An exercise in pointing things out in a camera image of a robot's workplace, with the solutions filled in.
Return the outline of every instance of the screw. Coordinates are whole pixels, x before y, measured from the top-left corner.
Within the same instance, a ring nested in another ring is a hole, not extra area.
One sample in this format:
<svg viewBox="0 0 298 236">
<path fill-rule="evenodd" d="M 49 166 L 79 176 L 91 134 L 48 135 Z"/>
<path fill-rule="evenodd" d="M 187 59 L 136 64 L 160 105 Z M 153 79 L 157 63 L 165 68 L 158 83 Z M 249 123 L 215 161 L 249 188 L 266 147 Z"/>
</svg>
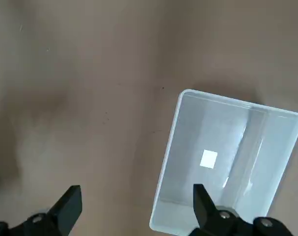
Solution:
<svg viewBox="0 0 298 236">
<path fill-rule="evenodd" d="M 221 211 L 219 213 L 219 215 L 223 218 L 223 219 L 228 219 L 229 218 L 229 213 L 227 213 L 226 211 Z"/>
<path fill-rule="evenodd" d="M 273 224 L 270 220 L 263 218 L 261 219 L 261 223 L 265 226 L 265 227 L 271 227 Z"/>
<path fill-rule="evenodd" d="M 32 222 L 33 223 L 37 223 L 37 222 L 39 222 L 39 221 L 41 221 L 42 220 L 42 216 L 41 215 L 37 215 L 36 217 L 34 217 L 33 219 L 32 219 Z"/>
</svg>

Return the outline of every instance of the white square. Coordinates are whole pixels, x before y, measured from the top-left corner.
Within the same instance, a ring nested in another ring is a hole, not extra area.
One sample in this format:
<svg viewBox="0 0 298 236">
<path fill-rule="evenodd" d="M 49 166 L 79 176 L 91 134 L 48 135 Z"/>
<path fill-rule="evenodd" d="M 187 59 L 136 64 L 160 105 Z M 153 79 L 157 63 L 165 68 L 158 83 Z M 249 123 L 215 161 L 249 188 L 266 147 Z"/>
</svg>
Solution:
<svg viewBox="0 0 298 236">
<path fill-rule="evenodd" d="M 214 164 L 216 163 L 216 159 L 217 159 L 217 152 L 204 149 L 200 166 L 213 169 Z"/>
</svg>

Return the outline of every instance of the brown floor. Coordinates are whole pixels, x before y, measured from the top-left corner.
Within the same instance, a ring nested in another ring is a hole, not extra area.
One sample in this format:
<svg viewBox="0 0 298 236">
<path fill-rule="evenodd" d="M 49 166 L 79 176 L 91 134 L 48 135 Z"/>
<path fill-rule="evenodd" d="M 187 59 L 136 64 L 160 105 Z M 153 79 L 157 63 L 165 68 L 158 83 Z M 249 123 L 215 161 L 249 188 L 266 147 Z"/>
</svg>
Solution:
<svg viewBox="0 0 298 236">
<path fill-rule="evenodd" d="M 186 88 L 298 112 L 298 0 L 0 0 L 0 219 L 80 184 L 72 235 L 160 235 Z M 298 235 L 298 147 L 270 215 Z"/>
</svg>

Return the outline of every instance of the plastic container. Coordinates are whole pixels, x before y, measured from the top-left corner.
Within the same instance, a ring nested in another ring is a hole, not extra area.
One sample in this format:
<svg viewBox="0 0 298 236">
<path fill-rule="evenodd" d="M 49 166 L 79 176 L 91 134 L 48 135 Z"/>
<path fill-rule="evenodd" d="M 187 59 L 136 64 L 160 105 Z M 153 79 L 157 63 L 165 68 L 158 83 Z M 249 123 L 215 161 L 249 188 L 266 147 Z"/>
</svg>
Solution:
<svg viewBox="0 0 298 236">
<path fill-rule="evenodd" d="M 155 194 L 150 227 L 187 236 L 198 226 L 194 183 L 248 221 L 266 216 L 298 137 L 298 113 L 185 90 Z"/>
</svg>

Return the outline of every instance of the white container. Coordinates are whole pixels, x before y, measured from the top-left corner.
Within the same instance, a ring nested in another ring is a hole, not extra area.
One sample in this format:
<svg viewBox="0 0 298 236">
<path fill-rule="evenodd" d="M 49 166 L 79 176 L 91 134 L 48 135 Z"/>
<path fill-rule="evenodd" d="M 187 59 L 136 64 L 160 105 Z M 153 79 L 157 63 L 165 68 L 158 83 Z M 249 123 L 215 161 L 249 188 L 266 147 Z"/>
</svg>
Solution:
<svg viewBox="0 0 298 236">
<path fill-rule="evenodd" d="M 298 113 L 185 90 L 178 99 L 150 219 L 187 236 L 194 183 L 245 221 L 266 216 L 298 137 Z"/>
</svg>

